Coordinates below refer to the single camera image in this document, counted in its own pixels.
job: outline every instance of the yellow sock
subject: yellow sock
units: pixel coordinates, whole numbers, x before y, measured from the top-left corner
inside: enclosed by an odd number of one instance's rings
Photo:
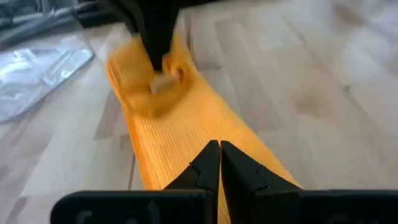
[[[164,95],[152,95],[154,70],[139,36],[115,50],[106,70],[119,98],[134,153],[146,189],[163,189],[174,180],[211,139],[227,140],[284,179],[298,185],[207,84],[196,70],[178,36],[165,56],[164,73],[182,73],[182,81]],[[219,223],[229,223],[220,187]]]

